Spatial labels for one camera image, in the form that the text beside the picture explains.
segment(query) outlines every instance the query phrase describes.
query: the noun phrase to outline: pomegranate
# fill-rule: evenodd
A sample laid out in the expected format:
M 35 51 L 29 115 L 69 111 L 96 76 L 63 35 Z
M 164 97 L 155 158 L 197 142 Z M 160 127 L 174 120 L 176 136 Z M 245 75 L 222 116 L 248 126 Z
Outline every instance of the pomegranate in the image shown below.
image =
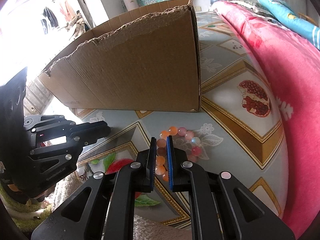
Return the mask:
M 238 89 L 242 93 L 242 107 L 258 117 L 266 117 L 270 113 L 270 99 L 265 90 L 252 80 L 242 81 Z
M 108 169 L 106 170 L 106 174 L 111 174 L 114 172 L 119 171 L 123 166 L 132 163 L 133 160 L 132 159 L 120 159 L 120 160 L 116 160 L 113 163 L 110 164 L 110 166 L 108 167 Z M 141 195 L 141 192 L 136 192 L 134 198 L 136 199 L 137 197 L 139 197 Z

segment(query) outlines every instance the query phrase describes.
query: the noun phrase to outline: pomegranate print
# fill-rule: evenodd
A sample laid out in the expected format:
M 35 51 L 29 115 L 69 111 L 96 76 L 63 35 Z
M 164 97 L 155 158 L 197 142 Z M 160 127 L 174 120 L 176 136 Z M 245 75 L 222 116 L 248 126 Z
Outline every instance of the pomegranate print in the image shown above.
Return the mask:
M 242 107 L 251 114 L 266 117 L 270 113 L 270 99 L 265 90 L 252 80 L 242 81 L 238 89 L 242 93 Z

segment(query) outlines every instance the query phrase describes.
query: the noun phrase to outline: beige knit fabric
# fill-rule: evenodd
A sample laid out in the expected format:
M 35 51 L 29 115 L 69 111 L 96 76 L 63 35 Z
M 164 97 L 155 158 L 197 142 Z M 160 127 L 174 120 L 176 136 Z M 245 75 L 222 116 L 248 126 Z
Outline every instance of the beige knit fabric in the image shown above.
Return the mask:
M 59 181 L 56 185 L 52 211 L 65 201 L 82 182 L 73 173 Z M 191 240 L 191 231 L 177 229 L 144 219 L 134 215 L 133 224 L 134 240 Z

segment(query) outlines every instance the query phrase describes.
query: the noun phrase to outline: brown cardboard box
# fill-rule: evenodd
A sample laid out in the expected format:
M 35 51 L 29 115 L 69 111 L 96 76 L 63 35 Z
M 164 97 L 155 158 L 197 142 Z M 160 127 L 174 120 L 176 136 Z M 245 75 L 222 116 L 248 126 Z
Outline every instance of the brown cardboard box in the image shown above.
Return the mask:
M 169 0 L 121 14 L 69 44 L 39 78 L 71 108 L 198 111 L 193 6 Z

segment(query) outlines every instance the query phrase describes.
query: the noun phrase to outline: paper roll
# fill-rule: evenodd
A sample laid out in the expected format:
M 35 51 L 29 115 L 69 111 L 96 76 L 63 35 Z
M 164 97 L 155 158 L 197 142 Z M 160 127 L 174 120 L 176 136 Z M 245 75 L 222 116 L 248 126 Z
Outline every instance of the paper roll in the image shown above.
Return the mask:
M 123 0 L 128 11 L 139 7 L 137 0 Z

